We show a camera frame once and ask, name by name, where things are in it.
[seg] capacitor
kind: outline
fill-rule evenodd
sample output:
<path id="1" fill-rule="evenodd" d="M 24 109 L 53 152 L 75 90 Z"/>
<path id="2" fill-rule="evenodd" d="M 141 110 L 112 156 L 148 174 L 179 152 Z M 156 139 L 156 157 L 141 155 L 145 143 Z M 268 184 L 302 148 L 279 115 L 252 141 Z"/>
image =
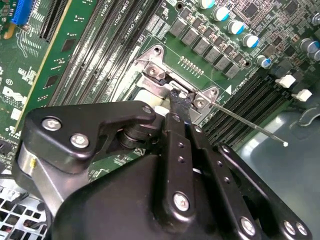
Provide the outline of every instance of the capacitor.
<path id="1" fill-rule="evenodd" d="M 247 33 L 242 38 L 242 44 L 248 48 L 255 48 L 259 43 L 259 38 L 251 33 Z"/>
<path id="2" fill-rule="evenodd" d="M 312 60 L 315 60 L 317 62 L 320 61 L 320 49 L 314 53 L 308 53 L 307 55 Z"/>
<path id="3" fill-rule="evenodd" d="M 264 68 L 264 69 L 268 69 L 271 66 L 271 59 L 270 58 L 266 58 L 264 55 L 260 55 L 256 58 L 256 63 Z"/>
<path id="4" fill-rule="evenodd" d="M 215 0 L 199 0 L 200 8 L 210 9 L 215 5 Z"/>
<path id="5" fill-rule="evenodd" d="M 227 29 L 231 34 L 241 34 L 245 29 L 245 24 L 238 20 L 231 20 L 227 25 Z"/>
<path id="6" fill-rule="evenodd" d="M 213 12 L 212 12 L 212 16 L 213 19 L 216 21 L 225 21 L 227 20 L 227 18 L 229 17 L 229 9 L 225 6 L 217 6 Z"/>
<path id="7" fill-rule="evenodd" d="M 318 41 L 312 40 L 310 38 L 305 38 L 300 43 L 300 49 L 306 53 L 313 54 L 320 48 L 320 43 Z"/>

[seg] dimm slot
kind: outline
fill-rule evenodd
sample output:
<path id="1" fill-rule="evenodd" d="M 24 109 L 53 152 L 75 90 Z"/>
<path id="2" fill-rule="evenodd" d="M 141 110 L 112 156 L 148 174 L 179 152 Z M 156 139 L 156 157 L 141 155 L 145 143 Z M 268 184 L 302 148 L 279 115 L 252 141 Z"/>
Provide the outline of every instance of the dimm slot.
<path id="1" fill-rule="evenodd" d="M 94 100 L 93 100 L 94 103 L 97 103 L 101 100 L 101 98 L 103 97 L 103 94 L 108 89 L 108 83 L 109 83 L 110 79 L 112 79 L 117 74 L 117 72 L 120 70 L 120 68 L 124 65 L 124 63 L 128 61 L 128 58 L 129 58 L 128 53 L 133 49 L 133 47 L 137 43 L 138 39 L 140 38 L 140 36 L 143 34 L 146 27 L 148 26 L 151 18 L 154 16 L 154 14 L 156 13 L 157 9 L 160 7 L 160 5 L 162 4 L 163 1 L 159 0 L 159 1 L 151 1 L 151 2 L 153 4 L 149 8 L 150 11 L 147 11 L 147 14 L 144 15 L 144 18 L 141 21 L 141 26 L 139 26 L 139 28 L 138 28 L 138 32 L 134 33 L 134 35 L 133 35 L 134 37 L 131 39 L 131 42 L 129 42 L 128 46 L 123 50 L 122 54 L 119 55 L 116 64 L 113 64 L 113 66 L 114 66 L 114 68 L 116 68 L 116 70 L 114 70 L 112 68 L 110 70 L 112 75 L 108 75 L 107 77 L 105 77 L 103 79 L 102 86 L 99 88 L 100 90 L 94 96 Z"/>
<path id="2" fill-rule="evenodd" d="M 83 104 L 85 102 L 85 100 L 87 99 L 88 95 L 90 94 L 91 89 L 93 88 L 93 86 L 95 85 L 96 81 L 95 79 L 97 79 L 97 77 L 101 74 L 102 70 L 105 68 L 106 64 L 109 62 L 111 56 L 113 55 L 113 53 L 117 52 L 118 49 L 121 48 L 122 45 L 125 45 L 126 42 L 124 40 L 124 37 L 127 35 L 129 27 L 132 25 L 132 23 L 134 22 L 135 18 L 137 17 L 137 14 L 139 12 L 139 10 L 141 10 L 141 7 L 143 6 L 145 1 L 139 1 L 138 4 L 135 5 L 135 9 L 132 11 L 132 14 L 128 17 L 128 19 L 126 19 L 122 25 L 120 26 L 120 29 L 122 29 L 121 34 L 118 34 L 116 36 L 116 38 L 114 39 L 114 44 L 110 46 L 110 48 L 107 50 L 107 52 L 105 53 L 105 57 L 104 59 L 101 61 L 102 66 L 98 67 L 98 71 L 95 72 L 90 80 L 87 82 L 87 84 L 85 85 L 85 87 L 83 87 L 83 92 L 77 102 L 77 104 Z"/>
<path id="3" fill-rule="evenodd" d="M 226 104 L 239 116 L 261 124 L 275 110 L 290 101 L 286 90 L 279 88 L 264 70 L 259 70 Z M 218 111 L 203 126 L 210 144 L 223 142 L 231 147 L 240 143 L 253 130 L 233 117 Z"/>
<path id="4" fill-rule="evenodd" d="M 258 89 L 257 92 L 255 92 L 253 95 L 250 95 L 246 99 L 247 104 L 241 104 L 239 108 L 236 108 L 233 110 L 234 113 L 236 113 L 239 116 L 245 116 L 245 114 L 255 105 L 257 104 L 256 99 L 263 99 L 264 96 L 268 96 L 270 93 L 270 89 L 268 87 L 262 87 Z M 212 139 L 215 139 L 217 136 L 221 136 L 225 133 L 225 131 L 235 122 L 236 119 L 233 117 L 228 117 L 228 119 L 225 119 L 223 121 L 223 124 L 219 127 L 219 131 L 214 131 L 214 135 L 211 136 Z"/>
<path id="5" fill-rule="evenodd" d="M 86 72 L 88 71 L 88 68 L 91 66 L 91 62 L 94 58 L 97 58 L 97 52 L 101 49 L 103 49 L 103 51 L 101 52 L 105 52 L 106 51 L 106 47 L 108 47 L 108 43 L 113 42 L 114 41 L 114 36 L 116 34 L 116 32 L 114 32 L 112 34 L 111 37 L 107 38 L 108 33 L 111 30 L 111 26 L 113 25 L 113 23 L 115 22 L 116 16 L 119 15 L 120 11 L 123 9 L 123 6 L 125 3 L 127 3 L 127 0 L 123 0 L 123 1 L 119 1 L 117 2 L 117 5 L 112 9 L 110 17 L 107 18 L 106 22 L 103 24 L 103 29 L 102 32 L 100 32 L 99 36 L 98 36 L 98 40 L 95 41 L 93 48 L 88 51 L 88 55 L 85 59 L 85 62 L 82 64 L 81 68 L 78 70 L 76 76 L 74 77 L 74 80 L 72 81 L 72 87 L 69 89 L 69 92 L 66 94 L 66 98 L 64 99 L 64 101 L 62 102 L 63 105 L 68 105 L 68 104 L 73 104 L 73 99 L 77 98 L 81 88 L 83 85 L 86 84 L 86 80 L 90 79 L 91 74 L 89 76 L 87 76 L 84 80 L 84 76 L 86 74 Z M 133 4 L 133 1 L 129 1 L 129 4 L 126 7 L 126 13 L 129 12 L 131 6 Z M 101 60 L 98 60 L 95 65 L 93 66 L 92 72 L 94 72 L 97 68 L 97 66 L 99 65 Z"/>
<path id="6" fill-rule="evenodd" d="M 102 24 L 100 24 L 98 33 L 93 41 L 93 45 L 91 45 L 91 48 L 88 49 L 85 57 L 83 58 L 84 59 L 83 62 L 79 64 L 79 67 L 77 68 L 77 72 L 69 80 L 71 84 L 68 90 L 65 91 L 65 94 L 61 103 L 62 105 L 70 104 L 72 98 L 75 95 L 77 95 L 77 92 L 79 91 L 79 86 L 81 85 L 81 82 L 84 80 L 83 79 L 84 75 L 88 70 L 88 67 L 90 66 L 93 58 L 97 57 L 96 54 L 98 50 L 104 47 L 104 44 L 106 43 L 106 41 L 110 40 L 110 39 L 107 39 L 107 34 L 110 30 L 111 25 L 115 21 L 116 16 L 121 11 L 125 2 L 126 0 L 116 1 L 114 3 L 115 5 L 112 5 L 112 7 L 110 8 L 110 12 L 101 21 Z"/>
<path id="7" fill-rule="evenodd" d="M 279 98 L 279 96 L 276 93 L 273 93 L 272 96 L 270 96 L 267 100 L 264 100 L 265 99 L 264 96 L 265 95 L 259 98 L 260 101 L 262 100 L 261 102 L 256 102 L 254 105 L 251 105 L 250 107 L 246 108 L 245 113 L 241 112 L 237 114 L 241 116 L 245 116 L 245 119 L 249 121 L 254 121 L 255 117 L 257 115 L 260 115 L 262 110 L 264 111 L 266 109 L 266 106 L 272 103 L 275 99 Z M 237 125 L 241 124 L 241 122 L 234 119 L 233 117 L 228 117 L 228 118 L 230 119 L 229 125 L 225 125 L 224 127 L 222 127 L 222 130 L 218 131 L 220 134 L 215 135 L 215 137 L 211 140 L 212 142 L 220 142 L 222 138 L 227 138 L 227 139 L 231 138 L 232 137 L 231 130 L 236 129 Z"/>
<path id="8" fill-rule="evenodd" d="M 78 58 L 80 52 L 81 52 L 81 49 L 84 47 L 85 43 L 86 43 L 86 40 L 88 38 L 88 35 L 90 33 L 90 31 L 92 30 L 92 26 L 94 25 L 97 17 L 98 17 L 98 14 L 101 12 L 101 9 L 104 5 L 105 1 L 104 0 L 98 0 L 95 8 L 94 8 L 94 11 L 92 12 L 92 15 L 89 19 L 89 22 L 88 24 L 86 25 L 84 31 L 83 31 L 83 34 L 68 62 L 68 65 L 66 67 L 66 69 L 64 70 L 64 73 L 61 77 L 61 80 L 59 81 L 59 84 L 58 86 L 56 87 L 55 91 L 54 91 L 54 94 L 50 100 L 50 103 L 49 103 L 49 106 L 57 106 L 57 105 L 60 105 L 60 104 L 57 104 L 57 101 L 58 101 L 58 97 L 60 96 L 60 94 L 62 93 L 62 91 L 64 90 L 65 88 L 65 85 L 68 84 L 67 83 L 67 79 L 68 79 L 68 76 L 74 66 L 74 62 L 76 61 L 76 59 Z"/>
<path id="9" fill-rule="evenodd" d="M 269 109 L 267 108 L 263 115 L 261 115 L 257 120 L 257 124 L 261 124 L 268 116 L 270 116 L 274 109 L 278 109 L 281 107 L 287 100 L 279 99 L 277 100 Z M 253 130 L 250 127 L 247 127 L 242 123 L 242 128 L 237 131 L 236 134 L 233 134 L 232 137 L 229 138 L 227 144 L 230 146 L 236 146 L 240 143 L 248 134 L 250 134 Z"/>

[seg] silver screw head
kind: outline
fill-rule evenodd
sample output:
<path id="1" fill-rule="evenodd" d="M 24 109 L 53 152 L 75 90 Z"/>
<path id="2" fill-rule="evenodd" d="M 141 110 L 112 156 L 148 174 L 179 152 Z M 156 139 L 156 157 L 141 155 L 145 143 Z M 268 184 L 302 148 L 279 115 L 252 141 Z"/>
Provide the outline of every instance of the silver screw head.
<path id="1" fill-rule="evenodd" d="M 49 131 L 57 131 L 61 128 L 61 123 L 54 118 L 47 118 L 42 121 L 42 127 Z"/>
<path id="2" fill-rule="evenodd" d="M 182 212 L 185 212 L 189 209 L 189 201 L 187 197 L 179 192 L 173 195 L 173 202 L 175 206 Z"/>
<path id="3" fill-rule="evenodd" d="M 151 113 L 151 109 L 148 106 L 143 106 L 142 110 L 145 111 L 147 114 Z"/>
<path id="4" fill-rule="evenodd" d="M 302 235 L 305 235 L 305 236 L 308 235 L 307 230 L 305 229 L 305 227 L 304 227 L 301 223 L 297 222 L 297 223 L 296 223 L 296 227 L 298 228 L 299 232 L 300 232 Z"/>
<path id="5" fill-rule="evenodd" d="M 178 115 L 173 115 L 172 118 L 177 122 L 180 122 L 180 117 Z"/>
<path id="6" fill-rule="evenodd" d="M 198 109 L 202 109 L 204 107 L 204 105 L 205 105 L 205 100 L 202 97 L 199 97 L 196 100 L 194 100 L 194 105 Z"/>
<path id="7" fill-rule="evenodd" d="M 79 149 L 84 149 L 89 145 L 89 139 L 87 138 L 86 135 L 83 135 L 81 133 L 74 134 L 71 137 L 70 142 L 72 143 L 73 146 Z"/>
<path id="8" fill-rule="evenodd" d="M 290 222 L 284 221 L 283 222 L 285 229 L 291 234 L 291 235 L 296 235 L 296 230 L 294 227 L 291 225 Z"/>
<path id="9" fill-rule="evenodd" d="M 202 130 L 201 130 L 201 128 L 200 128 L 200 127 L 195 126 L 195 127 L 194 127 L 194 129 L 195 129 L 198 133 L 202 133 Z"/>
<path id="10" fill-rule="evenodd" d="M 242 217 L 240 222 L 241 222 L 241 225 L 242 225 L 244 231 L 248 235 L 254 236 L 256 234 L 255 227 L 254 227 L 254 225 L 252 224 L 252 222 L 248 218 Z"/>

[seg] green circuit board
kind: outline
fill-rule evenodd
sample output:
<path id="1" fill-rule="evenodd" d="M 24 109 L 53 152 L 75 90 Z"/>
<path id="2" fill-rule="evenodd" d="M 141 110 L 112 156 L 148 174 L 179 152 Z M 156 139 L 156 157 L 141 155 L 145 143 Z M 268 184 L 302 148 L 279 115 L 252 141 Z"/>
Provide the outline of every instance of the green circuit board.
<path id="1" fill-rule="evenodd" d="M 272 66 L 283 61 L 291 64 L 300 77 L 297 88 L 311 86 L 317 79 L 315 72 L 320 70 L 319 63 L 300 49 L 302 39 L 320 40 L 320 31 L 311 23 L 315 12 L 320 11 L 316 0 L 217 0 L 209 9 L 200 8 L 196 0 L 64 3 L 50 38 L 44 37 L 43 29 L 52 1 L 35 0 L 28 22 L 14 26 L 12 36 L 6 35 L 6 39 L 17 1 L 0 0 L 0 135 L 13 145 L 9 154 L 0 158 L 8 165 L 27 112 L 47 106 L 127 100 L 135 78 L 120 89 L 116 99 L 111 93 L 123 80 L 131 57 L 139 57 L 154 45 L 164 48 L 164 64 L 199 91 L 219 88 L 220 105 L 250 82 L 261 68 L 257 64 L 260 55 L 269 58 Z M 216 6 L 230 10 L 226 21 L 213 19 Z M 231 20 L 244 23 L 243 33 L 228 32 Z M 178 21 L 184 27 L 176 32 Z M 248 33 L 259 37 L 257 47 L 243 46 L 242 38 Z M 189 42 L 187 35 L 195 37 L 194 41 Z M 203 52 L 201 39 L 208 44 Z M 217 59 L 209 59 L 212 49 L 218 52 Z M 201 124 L 215 111 L 212 109 Z"/>

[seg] chip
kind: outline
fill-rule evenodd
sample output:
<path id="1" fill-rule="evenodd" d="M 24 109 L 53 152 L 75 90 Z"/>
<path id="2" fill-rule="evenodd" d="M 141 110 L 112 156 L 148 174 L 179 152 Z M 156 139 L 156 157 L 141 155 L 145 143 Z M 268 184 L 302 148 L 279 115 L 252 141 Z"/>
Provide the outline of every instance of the chip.
<path id="1" fill-rule="evenodd" d="M 273 41 L 273 45 L 278 46 L 279 43 L 281 43 L 281 41 L 282 41 L 282 38 L 277 36 L 276 39 Z"/>
<path id="2" fill-rule="evenodd" d="M 284 50 L 284 53 L 287 54 L 289 57 L 291 57 L 295 52 L 296 49 L 291 45 L 286 50 Z"/>
<path id="3" fill-rule="evenodd" d="M 195 29 L 198 29 L 198 27 L 202 24 L 202 20 L 200 18 L 196 18 L 192 24 L 192 27 L 194 27 Z"/>
<path id="4" fill-rule="evenodd" d="M 234 50 L 234 48 L 232 46 L 227 46 L 226 49 L 224 50 L 224 53 L 229 55 L 232 51 Z"/>
<path id="5" fill-rule="evenodd" d="M 189 8 L 185 7 L 180 13 L 180 17 L 183 18 L 184 20 L 187 20 L 190 13 L 192 13 L 192 11 Z"/>
<path id="6" fill-rule="evenodd" d="M 187 26 L 187 23 L 183 21 L 181 18 L 178 18 L 172 25 L 170 29 L 170 33 L 178 37 L 182 33 L 182 31 L 185 29 L 186 26 Z"/>
<path id="7" fill-rule="evenodd" d="M 276 52 L 276 48 L 272 45 L 269 45 L 263 52 L 266 57 L 272 56 Z"/>
<path id="8" fill-rule="evenodd" d="M 218 36 L 218 38 L 214 41 L 214 45 L 216 45 L 217 47 L 220 46 L 220 44 L 224 41 L 224 39 L 221 36 Z"/>
<path id="9" fill-rule="evenodd" d="M 301 82 L 305 78 L 304 74 L 300 71 L 296 71 L 292 74 L 292 77 L 294 77 L 297 82 Z"/>
<path id="10" fill-rule="evenodd" d="M 214 60 L 219 56 L 220 52 L 217 48 L 214 46 L 211 48 L 211 50 L 206 54 L 204 57 L 205 60 L 207 60 L 209 63 L 213 63 Z"/>
<path id="11" fill-rule="evenodd" d="M 296 4 L 294 1 L 290 2 L 288 6 L 284 9 L 289 15 L 292 15 L 295 13 L 295 11 L 298 9 L 298 4 Z"/>
<path id="12" fill-rule="evenodd" d="M 63 46 L 62 46 L 61 52 L 70 51 L 74 47 L 75 43 L 76 43 L 76 39 L 75 38 L 66 39 L 64 41 Z"/>
<path id="13" fill-rule="evenodd" d="M 208 40 L 206 40 L 204 37 L 200 39 L 200 41 L 197 43 L 197 45 L 194 47 L 194 51 L 199 54 L 202 55 L 204 54 L 205 50 L 209 47 L 210 43 L 208 42 Z"/>
<path id="14" fill-rule="evenodd" d="M 225 75 L 229 78 L 229 79 L 233 79 L 237 73 L 240 71 L 240 67 L 238 67 L 237 65 L 232 65 L 232 67 L 230 67 L 230 69 L 225 73 Z"/>
<path id="15" fill-rule="evenodd" d="M 256 5 L 254 5 L 253 3 L 251 3 L 244 11 L 243 14 L 247 17 L 247 18 L 251 18 L 253 15 L 255 15 L 255 13 L 258 11 L 258 7 Z"/>
<path id="16" fill-rule="evenodd" d="M 308 61 L 304 61 L 300 65 L 300 68 L 302 71 L 307 71 L 309 67 L 310 67 L 310 63 Z"/>
<path id="17" fill-rule="evenodd" d="M 207 30 L 204 32 L 203 36 L 205 36 L 208 39 L 213 32 L 214 30 L 211 27 L 208 27 Z"/>
<path id="18" fill-rule="evenodd" d="M 219 69 L 220 71 L 223 71 L 230 63 L 230 60 L 226 57 L 223 56 L 216 64 L 215 67 Z"/>
<path id="19" fill-rule="evenodd" d="M 236 63 L 239 63 L 239 61 L 243 58 L 244 56 L 242 56 L 240 53 L 235 56 L 235 58 L 233 59 Z"/>
<path id="20" fill-rule="evenodd" d="M 194 28 L 190 28 L 181 40 L 186 45 L 190 46 L 198 36 L 199 33 L 197 33 L 197 31 Z"/>
<path id="21" fill-rule="evenodd" d="M 54 85 L 57 82 L 59 77 L 60 77 L 59 74 L 48 77 L 44 87 L 45 88 L 51 87 L 52 85 Z"/>

